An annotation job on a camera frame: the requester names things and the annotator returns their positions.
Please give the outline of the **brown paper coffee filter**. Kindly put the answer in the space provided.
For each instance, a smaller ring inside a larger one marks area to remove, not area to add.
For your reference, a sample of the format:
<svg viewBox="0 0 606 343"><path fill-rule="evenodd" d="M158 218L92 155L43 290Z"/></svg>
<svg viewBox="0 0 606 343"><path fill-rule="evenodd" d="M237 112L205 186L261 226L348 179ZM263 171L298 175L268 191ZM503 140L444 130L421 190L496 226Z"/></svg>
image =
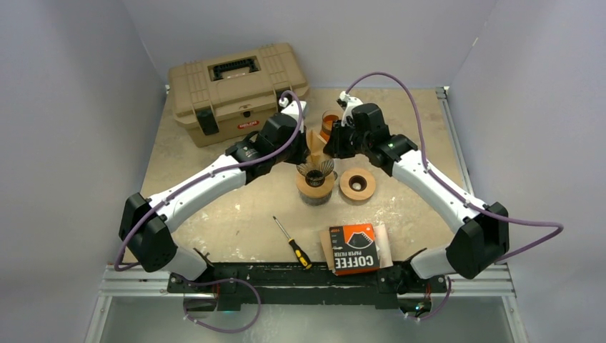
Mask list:
<svg viewBox="0 0 606 343"><path fill-rule="evenodd" d="M313 129L307 131L306 142L309 150L309 156L307 158L309 162L319 165L327 159L323 152L326 142L323 141L321 136Z"/></svg>

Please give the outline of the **smoky glass dripper cone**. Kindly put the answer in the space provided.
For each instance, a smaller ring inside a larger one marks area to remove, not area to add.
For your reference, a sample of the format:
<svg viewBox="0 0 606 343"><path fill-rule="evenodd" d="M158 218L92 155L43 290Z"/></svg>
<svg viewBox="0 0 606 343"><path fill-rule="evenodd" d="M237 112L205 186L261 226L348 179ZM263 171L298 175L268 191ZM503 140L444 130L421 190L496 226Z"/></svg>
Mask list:
<svg viewBox="0 0 606 343"><path fill-rule="evenodd" d="M299 174L304 177L308 186L317 188L323 185L326 178L334 172L334 160L327 159L319 162L308 161L296 165L296 168Z"/></svg>

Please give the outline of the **smoky glass carafe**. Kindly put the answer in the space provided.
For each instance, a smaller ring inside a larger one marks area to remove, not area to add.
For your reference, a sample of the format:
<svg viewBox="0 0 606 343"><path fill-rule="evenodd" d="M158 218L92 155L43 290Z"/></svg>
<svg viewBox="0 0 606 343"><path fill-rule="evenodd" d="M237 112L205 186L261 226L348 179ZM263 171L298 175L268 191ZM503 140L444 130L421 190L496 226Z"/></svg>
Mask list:
<svg viewBox="0 0 606 343"><path fill-rule="evenodd" d="M318 207L326 204L332 197L332 192L328 192L320 197L312 197L304 192L299 191L299 198L308 206Z"/></svg>

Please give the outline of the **coffee paper filter box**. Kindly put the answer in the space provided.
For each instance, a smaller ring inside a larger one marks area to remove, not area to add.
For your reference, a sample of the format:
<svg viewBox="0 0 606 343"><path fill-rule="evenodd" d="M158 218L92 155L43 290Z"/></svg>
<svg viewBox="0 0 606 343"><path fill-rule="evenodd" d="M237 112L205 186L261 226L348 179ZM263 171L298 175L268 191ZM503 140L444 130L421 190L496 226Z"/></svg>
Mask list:
<svg viewBox="0 0 606 343"><path fill-rule="evenodd" d="M374 272L379 257L371 224L353 224L329 228L329 238L337 276Z"/></svg>

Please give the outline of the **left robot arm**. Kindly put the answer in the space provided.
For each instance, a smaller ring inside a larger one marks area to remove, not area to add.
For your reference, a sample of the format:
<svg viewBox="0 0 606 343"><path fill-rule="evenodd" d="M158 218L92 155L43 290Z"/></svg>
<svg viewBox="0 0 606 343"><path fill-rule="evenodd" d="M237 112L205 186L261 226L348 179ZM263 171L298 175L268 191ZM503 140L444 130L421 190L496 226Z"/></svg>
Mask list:
<svg viewBox="0 0 606 343"><path fill-rule="evenodd" d="M304 116L282 111L185 181L150 197L131 195L121 218L115 270L134 266L123 263L125 252L131 252L146 272L178 274L195 292L205 292L213 282L210 263L179 246L172 234L200 209L268 174L275 164L301 164L306 157Z"/></svg>

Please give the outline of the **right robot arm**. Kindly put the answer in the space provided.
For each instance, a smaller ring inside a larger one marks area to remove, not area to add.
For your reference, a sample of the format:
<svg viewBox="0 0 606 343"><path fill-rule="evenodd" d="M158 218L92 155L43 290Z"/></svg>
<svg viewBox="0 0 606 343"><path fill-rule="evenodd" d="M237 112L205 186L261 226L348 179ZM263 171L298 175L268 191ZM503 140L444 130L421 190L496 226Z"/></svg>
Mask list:
<svg viewBox="0 0 606 343"><path fill-rule="evenodd" d="M458 274L475 278L510 248L504 206L492 205L468 194L440 170L425 161L418 146L403 134L391 134L382 110L374 103L340 102L343 117L332 124L324 153L337 159L358 154L372 166L402 182L428 203L453 231L443 247L425 249L401 272L403 285L417 291L429 278Z"/></svg>

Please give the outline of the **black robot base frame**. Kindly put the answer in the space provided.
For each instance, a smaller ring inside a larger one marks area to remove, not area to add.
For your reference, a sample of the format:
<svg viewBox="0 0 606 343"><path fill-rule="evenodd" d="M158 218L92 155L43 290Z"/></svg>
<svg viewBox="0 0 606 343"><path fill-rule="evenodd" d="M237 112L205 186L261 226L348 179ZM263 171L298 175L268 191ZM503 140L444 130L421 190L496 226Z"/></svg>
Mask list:
<svg viewBox="0 0 606 343"><path fill-rule="evenodd" d="M492 266L474 279L458 274L432 277L411 284L401 262L366 274L338 277L324 262L304 269L294 262L217 263L211 280L194 285L168 272L145 272L135 267L117 272L108 267L101 294L113 297L181 297L201 300L194 311L238 311L243 304L366 305L400 309L424 316L440 300L451 297L509 297L514 287L507 266Z"/></svg>

